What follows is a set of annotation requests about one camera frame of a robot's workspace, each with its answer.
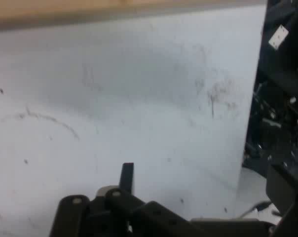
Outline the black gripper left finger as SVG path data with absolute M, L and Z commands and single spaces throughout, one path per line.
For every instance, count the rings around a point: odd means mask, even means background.
M 191 224 L 155 201 L 132 194 L 134 165 L 124 163 L 118 187 L 90 200 L 63 198 L 51 228 L 52 237 L 189 237 Z

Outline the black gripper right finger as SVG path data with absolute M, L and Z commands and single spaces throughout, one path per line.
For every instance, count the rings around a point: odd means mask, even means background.
M 282 216 L 271 236 L 298 237 L 298 180 L 285 167 L 271 165 L 265 190 Z

